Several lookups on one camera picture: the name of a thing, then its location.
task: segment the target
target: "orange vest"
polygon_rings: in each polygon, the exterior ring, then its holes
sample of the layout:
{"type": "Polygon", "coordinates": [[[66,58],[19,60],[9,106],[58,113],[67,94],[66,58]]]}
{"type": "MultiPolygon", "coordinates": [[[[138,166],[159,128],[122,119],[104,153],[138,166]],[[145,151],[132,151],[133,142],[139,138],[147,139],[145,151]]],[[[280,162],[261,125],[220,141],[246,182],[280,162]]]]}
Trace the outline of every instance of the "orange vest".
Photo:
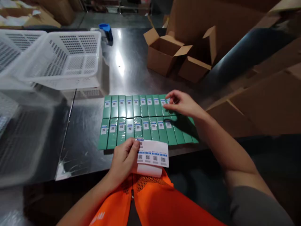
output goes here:
{"type": "Polygon", "coordinates": [[[126,226],[132,189],[136,210],[143,226],[224,226],[222,222],[174,189],[164,169],[161,178],[131,174],[114,193],[107,197],[90,225],[126,226]]]}

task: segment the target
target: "product box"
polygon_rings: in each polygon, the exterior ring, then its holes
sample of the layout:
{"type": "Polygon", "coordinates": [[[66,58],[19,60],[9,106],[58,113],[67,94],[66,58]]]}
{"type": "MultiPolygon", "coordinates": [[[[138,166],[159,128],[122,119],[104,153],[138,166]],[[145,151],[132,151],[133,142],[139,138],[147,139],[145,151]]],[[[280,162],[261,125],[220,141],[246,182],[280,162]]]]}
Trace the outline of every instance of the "product box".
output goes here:
{"type": "Polygon", "coordinates": [[[147,67],[163,76],[167,76],[177,56],[187,54],[191,48],[170,35],[159,37],[154,28],[144,33],[144,38],[149,46],[147,67]]]}
{"type": "Polygon", "coordinates": [[[183,132],[181,131],[181,126],[182,123],[180,122],[180,119],[178,119],[178,116],[171,116],[172,119],[172,125],[173,125],[173,130],[175,132],[175,136],[176,136],[176,140],[177,140],[177,144],[184,144],[185,140],[183,137],[183,132]]]}
{"type": "Polygon", "coordinates": [[[189,50],[178,75],[193,83],[197,83],[211,70],[216,54],[216,28],[213,26],[189,50]]]}
{"type": "Polygon", "coordinates": [[[141,117],[148,117],[148,110],[145,95],[139,95],[141,117]]]}
{"type": "Polygon", "coordinates": [[[134,137],[134,119],[126,119],[126,139],[134,137]]]}
{"type": "Polygon", "coordinates": [[[151,139],[154,141],[160,141],[158,126],[157,126],[157,119],[156,117],[150,117],[150,135],[151,139]]]}
{"type": "Polygon", "coordinates": [[[135,117],[134,118],[134,137],[135,138],[140,138],[143,137],[143,132],[142,132],[142,121],[141,117],[135,117]]]}
{"type": "Polygon", "coordinates": [[[151,140],[151,128],[149,118],[142,118],[143,139],[151,140]]]}
{"type": "Polygon", "coordinates": [[[118,134],[117,134],[117,145],[121,145],[125,142],[126,138],[126,119],[118,119],[118,134]]]}
{"type": "Polygon", "coordinates": [[[162,113],[163,113],[163,116],[170,116],[169,110],[166,110],[163,107],[164,104],[167,104],[167,101],[165,100],[165,97],[166,97],[165,94],[159,95],[159,100],[160,100],[160,103],[161,103],[162,113]]]}
{"type": "Polygon", "coordinates": [[[172,118],[170,116],[164,117],[165,129],[166,129],[169,145],[176,145],[177,140],[175,136],[175,131],[173,130],[173,126],[171,123],[171,119],[172,118]]]}
{"type": "Polygon", "coordinates": [[[133,97],[126,96],[126,118],[134,118],[134,111],[133,111],[133,97]]]}
{"type": "Polygon", "coordinates": [[[110,119],[102,119],[97,150],[107,149],[110,119]]]}
{"type": "Polygon", "coordinates": [[[147,103],[148,116],[155,117],[156,111],[155,111],[155,104],[152,95],[146,95],[146,103],[147,103]]]}
{"type": "Polygon", "coordinates": [[[167,143],[169,145],[166,128],[164,126],[164,118],[162,116],[157,117],[157,127],[158,127],[160,141],[167,143]]]}
{"type": "Polygon", "coordinates": [[[111,117],[111,99],[112,99],[112,96],[104,97],[103,118],[111,117]]]}
{"type": "Polygon", "coordinates": [[[159,100],[159,95],[153,95],[153,102],[154,102],[156,116],[157,117],[158,116],[163,116],[161,103],[160,103],[160,100],[159,100]]]}
{"type": "Polygon", "coordinates": [[[139,103],[139,95],[133,96],[133,110],[134,117],[141,117],[140,103],[139,103]]]}
{"type": "Polygon", "coordinates": [[[111,101],[111,118],[118,118],[118,96],[112,96],[111,101]]]}
{"type": "Polygon", "coordinates": [[[124,95],[119,96],[118,117],[119,118],[125,118],[126,117],[126,103],[125,103],[125,96],[124,95]]]}
{"type": "Polygon", "coordinates": [[[114,149],[116,147],[117,134],[118,134],[118,118],[111,118],[107,149],[114,149]]]}

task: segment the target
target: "person's right hand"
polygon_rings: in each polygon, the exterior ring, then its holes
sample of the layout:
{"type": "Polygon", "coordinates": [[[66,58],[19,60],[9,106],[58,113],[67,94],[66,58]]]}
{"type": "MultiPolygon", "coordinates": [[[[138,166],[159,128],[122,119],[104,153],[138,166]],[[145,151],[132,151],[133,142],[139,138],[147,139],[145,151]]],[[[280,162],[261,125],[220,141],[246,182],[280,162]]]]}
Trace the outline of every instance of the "person's right hand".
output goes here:
{"type": "Polygon", "coordinates": [[[177,111],[182,115],[200,119],[208,115],[187,93],[174,89],[169,92],[165,98],[170,98],[169,104],[163,105],[167,110],[177,111]]]}

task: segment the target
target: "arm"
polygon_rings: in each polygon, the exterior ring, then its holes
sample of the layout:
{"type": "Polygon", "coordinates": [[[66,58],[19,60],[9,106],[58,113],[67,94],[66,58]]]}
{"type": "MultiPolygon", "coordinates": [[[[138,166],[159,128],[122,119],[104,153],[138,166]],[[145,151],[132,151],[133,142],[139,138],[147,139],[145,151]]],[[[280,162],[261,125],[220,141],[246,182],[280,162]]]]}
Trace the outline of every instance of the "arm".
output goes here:
{"type": "Polygon", "coordinates": [[[173,90],[166,98],[170,98],[170,104],[165,104],[164,108],[193,118],[199,136],[221,164],[230,190],[236,186],[249,186],[274,198],[244,148],[188,94],[173,90]]]}
{"type": "Polygon", "coordinates": [[[137,162],[139,146],[139,141],[129,138],[115,147],[107,175],[66,213],[57,226],[89,225],[106,197],[130,174],[133,164],[137,162]]]}

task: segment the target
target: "open cardboard box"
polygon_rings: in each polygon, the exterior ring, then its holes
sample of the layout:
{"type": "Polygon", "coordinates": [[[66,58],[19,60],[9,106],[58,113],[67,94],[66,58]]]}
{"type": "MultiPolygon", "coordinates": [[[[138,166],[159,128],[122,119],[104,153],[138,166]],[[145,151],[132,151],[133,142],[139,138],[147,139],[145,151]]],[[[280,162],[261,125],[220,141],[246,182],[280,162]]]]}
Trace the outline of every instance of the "open cardboard box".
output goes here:
{"type": "Polygon", "coordinates": [[[154,28],[144,33],[148,44],[147,67],[167,76],[173,67],[177,56],[188,53],[192,46],[184,46],[170,35],[159,37],[154,28]]]}
{"type": "Polygon", "coordinates": [[[216,27],[209,28],[202,39],[189,50],[179,76],[197,83],[211,70],[216,57],[216,27]]]}

